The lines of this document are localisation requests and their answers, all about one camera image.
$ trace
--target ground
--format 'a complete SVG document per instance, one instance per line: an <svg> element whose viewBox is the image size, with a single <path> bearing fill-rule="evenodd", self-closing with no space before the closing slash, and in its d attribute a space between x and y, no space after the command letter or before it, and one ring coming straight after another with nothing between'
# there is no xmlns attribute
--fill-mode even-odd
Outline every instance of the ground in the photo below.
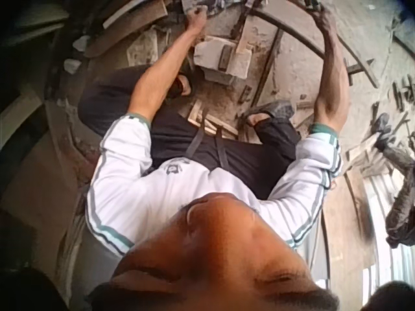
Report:
<svg viewBox="0 0 415 311"><path fill-rule="evenodd" d="M388 112L392 124L396 123L400 113L396 109L392 93L392 81L397 80L400 83L403 76L407 74L414 76L415 61L398 44L392 41L392 20L400 12L400 8L392 1L332 0L327 2L331 4L334 10L339 32L344 39L359 51L365 59L375 58L375 63L372 65L373 71L381 83L380 88L375 89L364 73L354 76L354 86L350 88L350 114L340 134L341 147L345 152L367 138L372 117L371 106L374 102L380 101L379 114ZM323 48L322 35L315 27L314 21L294 5L286 0L273 0L269 1L265 10L280 17ZM206 27L206 34L229 36L240 11L239 6L235 6L211 18ZM180 33L182 28L182 25L177 26L177 29L173 29L173 34ZM252 33L254 36L250 43L254 45L254 57L249 69L248 79L246 81L236 81L230 87L203 82L198 87L196 94L197 98L210 108L211 114L232 125L236 124L236 116L244 112L249 106L249 102L238 105L237 99L245 84L253 86L254 89L256 88L276 28L258 19ZM128 66L126 49L135 39L136 36L132 36L117 44L101 57L89 61L84 60L75 75L71 76L64 73L62 90L70 106L77 106L82 90L93 81L104 77L114 69ZM351 65L355 64L354 59L346 51L345 57ZM314 101L319 90L322 64L322 60L307 47L285 34L259 105L274 99L288 99L295 104L300 101L301 95L307 96L305 101ZM172 103L172 105L176 105L183 115L190 110L188 102ZM415 128L413 107L413 105L407 104L411 119L410 129L412 130ZM310 111L298 111L292 122L298 124L306 114L310 114ZM77 120L76 114L71 116L75 136L92 146L96 146L99 137L83 126ZM397 134L406 143L407 133L404 126ZM69 183L72 184L68 185L68 179L62 177L61 165L58 162L59 159L53 154L51 136L47 135L27 156L1 201L3 208L11 215L39 229L36 267L45 271L50 277L53 277L58 241L71 217L72 202L75 199L76 192L74 191L76 189L76 184L73 184L74 179L70 179ZM39 176L42 176L41 183L35 182ZM340 189L345 189L345 192L348 191L343 180L340 180L338 184ZM22 196L22 192L30 193L30 195ZM330 207L336 204L336 200L333 198L329 198L327 202L326 206L331 204ZM337 247L341 248L342 244L347 244L348 232L358 229L354 218L351 216L351 225L343 227L342 234L337 233L337 228L333 224L338 222L339 217L339 213L327 212L326 222L332 224L332 226L327 227L329 236L332 236L332 245L338 244ZM339 271L343 269L344 271L344 267L352 259L350 256L337 255L336 258L331 260L335 262L333 266L336 269L339 269ZM362 268L367 268L367 265L368 263L363 260L360 266L349 267L351 269L350 273L360 273ZM335 278L339 274L332 271L332 276ZM341 281L346 283L339 290L353 289L351 279L347 283L343 275ZM359 307L359 303L361 304L361 297L356 294L356 291L344 290L341 298L351 299L352 302L349 306L353 306L353 308Z"/></svg>

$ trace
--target concrete floor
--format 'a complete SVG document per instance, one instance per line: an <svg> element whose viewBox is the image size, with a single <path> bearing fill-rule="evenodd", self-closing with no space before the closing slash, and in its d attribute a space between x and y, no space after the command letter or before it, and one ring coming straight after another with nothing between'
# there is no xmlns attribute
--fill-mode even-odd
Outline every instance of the concrete floor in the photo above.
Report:
<svg viewBox="0 0 415 311"><path fill-rule="evenodd" d="M389 0L333 0L338 29L366 59L375 58L374 73L381 87L374 89L364 73L354 76L351 87L351 109L348 121L340 134L343 151L358 145L367 135L370 126L371 105L379 100L379 114L389 112L392 124L399 117L396 104L391 93L392 81L400 81L402 76L415 75L415 61L397 44L392 43L390 27L392 18L399 8ZM315 27L313 20L304 12L285 0L269 1L266 10L280 17L287 24L323 47L322 35ZM230 8L226 12L208 21L206 34L227 36L236 22L240 8ZM198 89L197 97L210 107L210 112L222 120L235 124L235 116L243 112L249 105L237 105L237 99L245 84L255 86L259 80L263 62L265 61L276 28L258 20L255 25L255 37L251 44L255 45L255 53L247 81L236 81L231 87L224 87L210 82L203 82ZM84 62L77 74L64 74L63 87L69 104L76 107L81 92L92 81L111 73L114 69L127 67L126 48L134 40L128 38L101 57ZM350 64L353 58L345 52ZM307 95L306 100L314 100L318 93L322 60L307 47L285 34L280 54L268 77L259 104L274 99L300 101L300 95ZM182 112L189 106L181 105ZM293 123L299 122L305 112L297 113ZM410 128L415 128L414 110L410 109ZM94 133L75 120L75 135L83 141L96 146L99 141ZM406 136L402 127L398 132ZM36 266L47 275L53 274L57 246L64 228L72 213L72 202L75 198L73 187L68 187L60 175L60 166L53 154L50 136L45 136L33 149L22 164L20 171L6 191L2 205L13 216L23 219L39 230L36 246ZM349 297L356 299L355 294Z"/></svg>

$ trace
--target rolled-up sleeve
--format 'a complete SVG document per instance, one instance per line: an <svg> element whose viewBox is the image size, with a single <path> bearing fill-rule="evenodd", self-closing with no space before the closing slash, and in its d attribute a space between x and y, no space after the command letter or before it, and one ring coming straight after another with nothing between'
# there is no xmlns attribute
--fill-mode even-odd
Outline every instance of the rolled-up sleeve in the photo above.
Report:
<svg viewBox="0 0 415 311"><path fill-rule="evenodd" d="M292 248L315 223L342 160L336 133L318 124L296 147L296 160L260 205L259 214Z"/></svg>
<svg viewBox="0 0 415 311"><path fill-rule="evenodd" d="M89 229L119 255L134 245L137 213L146 215L146 188L140 177L152 164L149 127L139 115L125 115L112 124L101 142L88 192Z"/></svg>

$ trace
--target hand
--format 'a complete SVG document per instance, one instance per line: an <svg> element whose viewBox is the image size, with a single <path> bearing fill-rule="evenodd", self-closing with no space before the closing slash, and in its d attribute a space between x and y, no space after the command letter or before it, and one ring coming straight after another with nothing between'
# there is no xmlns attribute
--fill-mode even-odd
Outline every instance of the hand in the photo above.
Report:
<svg viewBox="0 0 415 311"><path fill-rule="evenodd" d="M325 33L337 33L336 19L326 6L320 4L320 10L309 10L310 15L316 22L317 27Z"/></svg>
<svg viewBox="0 0 415 311"><path fill-rule="evenodd" d="M206 5L196 6L188 10L186 12L188 21L187 29L195 34L200 34L208 20L207 12L208 7Z"/></svg>

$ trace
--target white shirt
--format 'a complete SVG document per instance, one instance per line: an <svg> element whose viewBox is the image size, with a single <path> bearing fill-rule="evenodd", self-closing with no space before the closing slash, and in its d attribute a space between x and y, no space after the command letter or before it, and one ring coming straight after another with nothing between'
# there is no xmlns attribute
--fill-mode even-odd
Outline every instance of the white shirt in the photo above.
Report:
<svg viewBox="0 0 415 311"><path fill-rule="evenodd" d="M115 121L101 142L102 155L88 192L87 223L119 256L157 233L181 207L211 192L234 194L297 248L318 218L342 165L337 136L315 130L297 144L296 160L268 200L258 200L231 173L221 168L209 171L184 157L146 174L152 165L150 147L148 124L129 115Z"/></svg>

